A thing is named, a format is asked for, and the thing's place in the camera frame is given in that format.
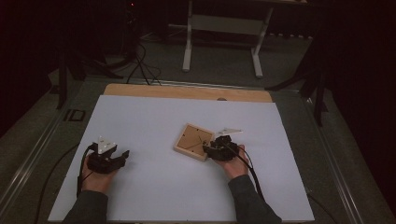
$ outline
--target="small wooden tray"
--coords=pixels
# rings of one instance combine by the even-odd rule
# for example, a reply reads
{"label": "small wooden tray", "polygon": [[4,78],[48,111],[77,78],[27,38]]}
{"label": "small wooden tray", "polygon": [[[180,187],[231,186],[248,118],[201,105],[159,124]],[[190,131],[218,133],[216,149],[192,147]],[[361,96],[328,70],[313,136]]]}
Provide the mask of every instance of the small wooden tray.
{"label": "small wooden tray", "polygon": [[209,143],[213,140],[215,134],[187,123],[180,137],[175,144],[175,151],[186,156],[193,157],[199,161],[205,161],[207,154],[202,147],[203,142]]}

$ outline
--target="gray carpet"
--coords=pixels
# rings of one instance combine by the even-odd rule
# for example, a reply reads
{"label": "gray carpet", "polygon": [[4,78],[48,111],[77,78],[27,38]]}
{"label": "gray carpet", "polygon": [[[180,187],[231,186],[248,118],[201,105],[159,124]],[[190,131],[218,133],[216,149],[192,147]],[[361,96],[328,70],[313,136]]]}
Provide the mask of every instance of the gray carpet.
{"label": "gray carpet", "polygon": [[[237,47],[220,46],[218,43],[197,39],[192,47],[191,70],[181,71],[184,42],[175,38],[167,43],[142,42],[147,49],[145,63],[162,69],[158,79],[162,84],[187,82],[263,89],[291,77],[309,40],[300,38],[284,39],[270,36],[265,39],[260,53],[265,77],[254,77],[248,45]],[[117,73],[129,76],[135,64],[119,69]],[[153,74],[158,70],[151,69]],[[82,122],[62,121],[51,137],[48,146],[15,203],[9,209],[4,223],[33,223],[38,206],[39,194],[45,178],[53,164],[67,149],[79,142],[88,124],[97,98],[107,83],[124,82],[110,80],[90,72],[82,83],[76,98],[69,108],[85,110]],[[131,83],[142,83],[142,74],[136,70]],[[299,167],[304,185],[311,195],[321,202],[335,217],[338,223],[349,223],[346,209],[339,191],[334,184],[331,169],[326,159],[325,147],[332,149],[334,157],[345,176],[351,194],[360,209],[364,223],[396,223],[394,216],[385,204],[373,178],[370,176],[359,149],[345,122],[327,92],[325,104],[329,112],[323,113],[323,128],[318,128],[312,120],[310,104],[300,98],[296,90],[301,83],[287,87],[285,91],[271,92],[276,102],[290,140],[295,160]],[[35,140],[56,115],[56,96],[45,95],[29,113],[23,117],[1,140],[0,172],[4,180],[0,189],[4,192],[8,181],[17,171],[21,162],[32,149]],[[68,166],[73,158],[72,150],[54,170],[45,191],[39,223],[47,223],[50,209],[57,192],[63,183]],[[334,223],[322,207],[310,200],[316,221],[312,223]]]}

